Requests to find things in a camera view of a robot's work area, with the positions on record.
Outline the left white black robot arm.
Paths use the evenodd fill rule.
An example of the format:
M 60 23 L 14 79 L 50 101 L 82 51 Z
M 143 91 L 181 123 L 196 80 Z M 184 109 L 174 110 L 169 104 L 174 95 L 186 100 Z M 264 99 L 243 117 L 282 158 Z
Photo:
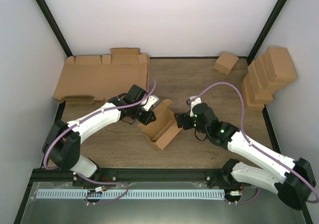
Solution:
M 90 186 L 97 186 L 102 174 L 95 162 L 81 155 L 82 143 L 99 130 L 127 117 L 144 125 L 154 122 L 156 115 L 152 109 L 158 101 L 152 91 L 132 85 L 127 93 L 110 98 L 84 117 L 69 122 L 55 121 L 42 148 L 44 168 L 75 172 L 83 176 Z M 52 161 L 54 166 L 49 166 L 48 161 Z

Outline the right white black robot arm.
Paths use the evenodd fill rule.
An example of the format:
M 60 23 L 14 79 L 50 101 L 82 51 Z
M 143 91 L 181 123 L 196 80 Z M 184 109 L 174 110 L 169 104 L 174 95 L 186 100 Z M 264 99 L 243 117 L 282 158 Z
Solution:
M 228 186 L 238 183 L 252 184 L 278 196 L 288 207 L 301 210 L 309 197 L 316 180 L 310 163 L 276 153 L 249 138 L 238 127 L 219 121 L 206 103 L 192 105 L 185 113 L 175 113 L 177 126 L 184 130 L 194 129 L 204 134 L 205 139 L 225 150 L 239 154 L 257 167 L 229 160 L 224 165 L 221 179 Z

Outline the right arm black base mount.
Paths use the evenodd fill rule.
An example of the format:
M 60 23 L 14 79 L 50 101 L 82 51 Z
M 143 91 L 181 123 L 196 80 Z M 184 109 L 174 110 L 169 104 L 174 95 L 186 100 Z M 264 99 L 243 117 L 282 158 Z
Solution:
M 239 163 L 237 159 L 229 159 L 222 168 L 219 169 L 209 169 L 205 172 L 207 187 L 213 188 L 218 187 L 220 189 L 224 188 L 240 188 L 242 186 L 241 182 L 235 180 L 231 175 L 233 168 Z

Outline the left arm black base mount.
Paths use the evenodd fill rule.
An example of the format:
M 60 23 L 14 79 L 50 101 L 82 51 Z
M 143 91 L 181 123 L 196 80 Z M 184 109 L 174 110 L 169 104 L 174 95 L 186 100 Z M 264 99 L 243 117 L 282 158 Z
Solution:
M 74 187 L 96 188 L 98 186 L 114 187 L 116 185 L 116 181 L 110 179 L 110 176 L 108 176 L 108 173 L 105 172 L 104 168 L 98 168 L 96 172 L 89 178 L 83 178 L 78 173 L 74 173 L 74 176 Z

